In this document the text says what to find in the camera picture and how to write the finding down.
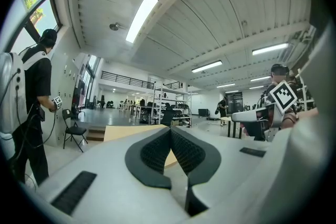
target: shelving unit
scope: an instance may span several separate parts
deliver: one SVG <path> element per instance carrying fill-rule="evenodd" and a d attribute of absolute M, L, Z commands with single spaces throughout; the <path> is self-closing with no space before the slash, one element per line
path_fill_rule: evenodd
<path fill-rule="evenodd" d="M 170 99 L 168 98 L 164 98 L 164 94 L 167 93 L 173 93 L 173 94 L 181 94 L 183 96 L 186 96 L 186 98 L 184 98 L 184 100 L 178 100 L 178 99 Z M 154 109 L 157 109 L 158 111 L 158 115 L 159 118 L 157 119 L 159 121 L 159 124 L 161 124 L 161 120 L 163 118 L 164 113 L 162 113 L 163 111 L 166 110 L 166 108 L 164 106 L 162 106 L 162 103 L 166 102 L 175 102 L 175 108 L 173 108 L 174 111 L 180 110 L 182 111 L 183 115 L 188 115 L 188 116 L 182 116 L 182 117 L 173 117 L 173 120 L 188 120 L 189 124 L 188 126 L 191 127 L 192 125 L 192 115 L 191 115 L 191 98 L 192 95 L 191 93 L 188 92 L 183 92 L 180 90 L 174 90 L 174 89 L 170 89 L 165 87 L 164 85 L 160 86 L 160 87 L 155 87 L 154 84 L 154 90 L 153 90 L 153 107 L 152 107 L 152 115 L 151 115 L 151 119 L 154 120 Z M 188 109 L 183 109 L 183 108 L 177 108 L 178 104 L 187 104 L 189 106 Z"/>
<path fill-rule="evenodd" d="M 314 99 L 309 99 L 309 100 L 307 100 L 307 89 L 308 89 L 308 87 L 307 87 L 307 85 L 305 85 L 303 79 L 301 78 L 301 76 L 300 76 L 300 72 L 301 72 L 301 70 L 298 69 L 298 74 L 296 75 L 296 78 L 299 77 L 299 78 L 300 78 L 300 81 L 301 81 L 301 83 L 302 83 L 302 88 L 299 88 L 298 90 L 302 89 L 303 101 L 298 101 L 297 103 L 299 103 L 299 104 L 303 104 L 303 105 L 304 105 L 304 109 L 305 109 L 305 111 L 307 111 L 307 110 L 308 110 L 307 103 L 312 103 L 312 102 L 314 102 Z"/>

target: railing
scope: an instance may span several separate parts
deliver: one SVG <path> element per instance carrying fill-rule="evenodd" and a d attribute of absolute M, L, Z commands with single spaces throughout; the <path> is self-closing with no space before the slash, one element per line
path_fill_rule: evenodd
<path fill-rule="evenodd" d="M 151 89 L 151 90 L 154 89 L 154 84 L 151 83 L 151 82 L 143 81 L 143 80 L 140 80 L 140 79 L 133 79 L 133 78 L 113 74 L 113 73 L 106 72 L 106 71 L 103 71 L 101 73 L 101 79 L 111 80 L 111 81 L 115 81 L 115 82 L 118 82 L 118 83 L 124 83 L 124 84 L 132 85 L 132 86 L 138 86 L 138 87 Z"/>
<path fill-rule="evenodd" d="M 165 87 L 169 88 L 169 89 L 180 89 L 183 87 L 183 83 L 182 82 L 173 82 L 173 83 L 169 83 L 169 84 L 165 84 Z"/>

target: floor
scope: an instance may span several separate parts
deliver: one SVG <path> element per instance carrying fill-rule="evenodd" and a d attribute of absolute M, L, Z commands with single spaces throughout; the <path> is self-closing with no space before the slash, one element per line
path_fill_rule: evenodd
<path fill-rule="evenodd" d="M 139 120 L 132 116 L 130 117 L 129 111 L 119 111 L 117 109 L 103 109 L 103 110 L 84 110 L 85 115 L 81 113 L 78 120 L 79 126 L 88 129 L 90 126 L 101 126 L 106 125 L 139 125 Z M 227 136 L 228 125 L 220 126 L 220 121 L 208 121 L 206 118 L 193 115 L 192 117 L 193 126 L 192 128 L 200 129 L 207 132 L 209 135 L 216 136 Z M 236 135 L 239 134 L 239 126 L 237 127 Z M 85 142 L 81 143 L 81 148 L 85 152 L 90 148 L 100 144 L 102 142 L 89 141 L 89 144 Z M 57 147 L 51 147 L 45 145 L 45 152 L 48 161 L 49 175 L 52 175 L 55 171 L 61 167 L 67 165 L 77 157 L 79 157 L 82 152 L 76 146 L 76 144 L 70 140 L 66 142 L 65 149 L 63 150 L 62 145 Z M 30 169 L 29 162 L 26 166 L 26 174 L 31 178 L 27 177 L 26 185 L 34 188 L 34 176 L 32 175 L 32 170 Z M 183 172 L 181 166 L 176 163 L 165 169 L 164 175 L 169 177 L 172 181 L 171 194 L 176 199 L 176 201 L 184 207 L 185 197 L 186 197 L 186 187 L 187 187 L 187 176 Z"/>

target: fluorescent light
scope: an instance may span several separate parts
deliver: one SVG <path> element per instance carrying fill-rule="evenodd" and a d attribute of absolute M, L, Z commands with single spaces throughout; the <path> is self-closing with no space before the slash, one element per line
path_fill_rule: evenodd
<path fill-rule="evenodd" d="M 252 88 L 250 88 L 250 90 L 252 90 L 252 89 L 258 89 L 258 88 L 262 88 L 263 86 L 257 86 L 257 87 L 252 87 Z"/>
<path fill-rule="evenodd" d="M 288 47 L 288 43 L 269 46 L 269 47 L 253 50 L 252 55 L 263 54 L 265 52 L 269 52 L 269 51 L 273 51 L 273 50 L 285 49 L 287 47 Z"/>
<path fill-rule="evenodd" d="M 133 43 L 143 25 L 146 21 L 148 15 L 151 13 L 152 9 L 155 7 L 159 0 L 143 0 L 137 14 L 135 15 L 133 22 L 131 24 L 130 30 L 126 36 L 126 41 Z"/>
<path fill-rule="evenodd" d="M 258 78 L 258 79 L 251 79 L 252 81 L 257 81 L 257 80 L 263 80 L 263 79 L 269 79 L 271 76 L 263 77 L 263 78 Z"/>
<path fill-rule="evenodd" d="M 196 72 L 200 72 L 202 70 L 205 70 L 205 69 L 208 69 L 208 68 L 211 68 L 211 67 L 216 67 L 216 66 L 220 66 L 222 65 L 222 61 L 216 61 L 216 62 L 213 62 L 213 63 L 209 63 L 208 65 L 205 65 L 205 66 L 201 66 L 201 67 L 197 67 L 193 70 L 191 70 L 193 73 L 196 73 Z"/>
<path fill-rule="evenodd" d="M 227 84 L 227 85 L 217 86 L 217 88 L 229 87 L 229 86 L 234 86 L 234 85 L 236 85 L 236 84 L 235 84 L 235 83 L 232 83 L 232 84 Z"/>

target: white backpack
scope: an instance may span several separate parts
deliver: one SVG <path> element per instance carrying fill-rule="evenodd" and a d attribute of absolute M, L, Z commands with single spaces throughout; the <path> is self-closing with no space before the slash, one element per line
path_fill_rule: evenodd
<path fill-rule="evenodd" d="M 28 49 L 19 55 L 12 52 L 0 54 L 0 132 L 5 134 L 12 134 L 28 119 L 25 70 L 38 60 L 48 58 L 45 52 L 39 51 L 23 63 L 22 57 Z"/>

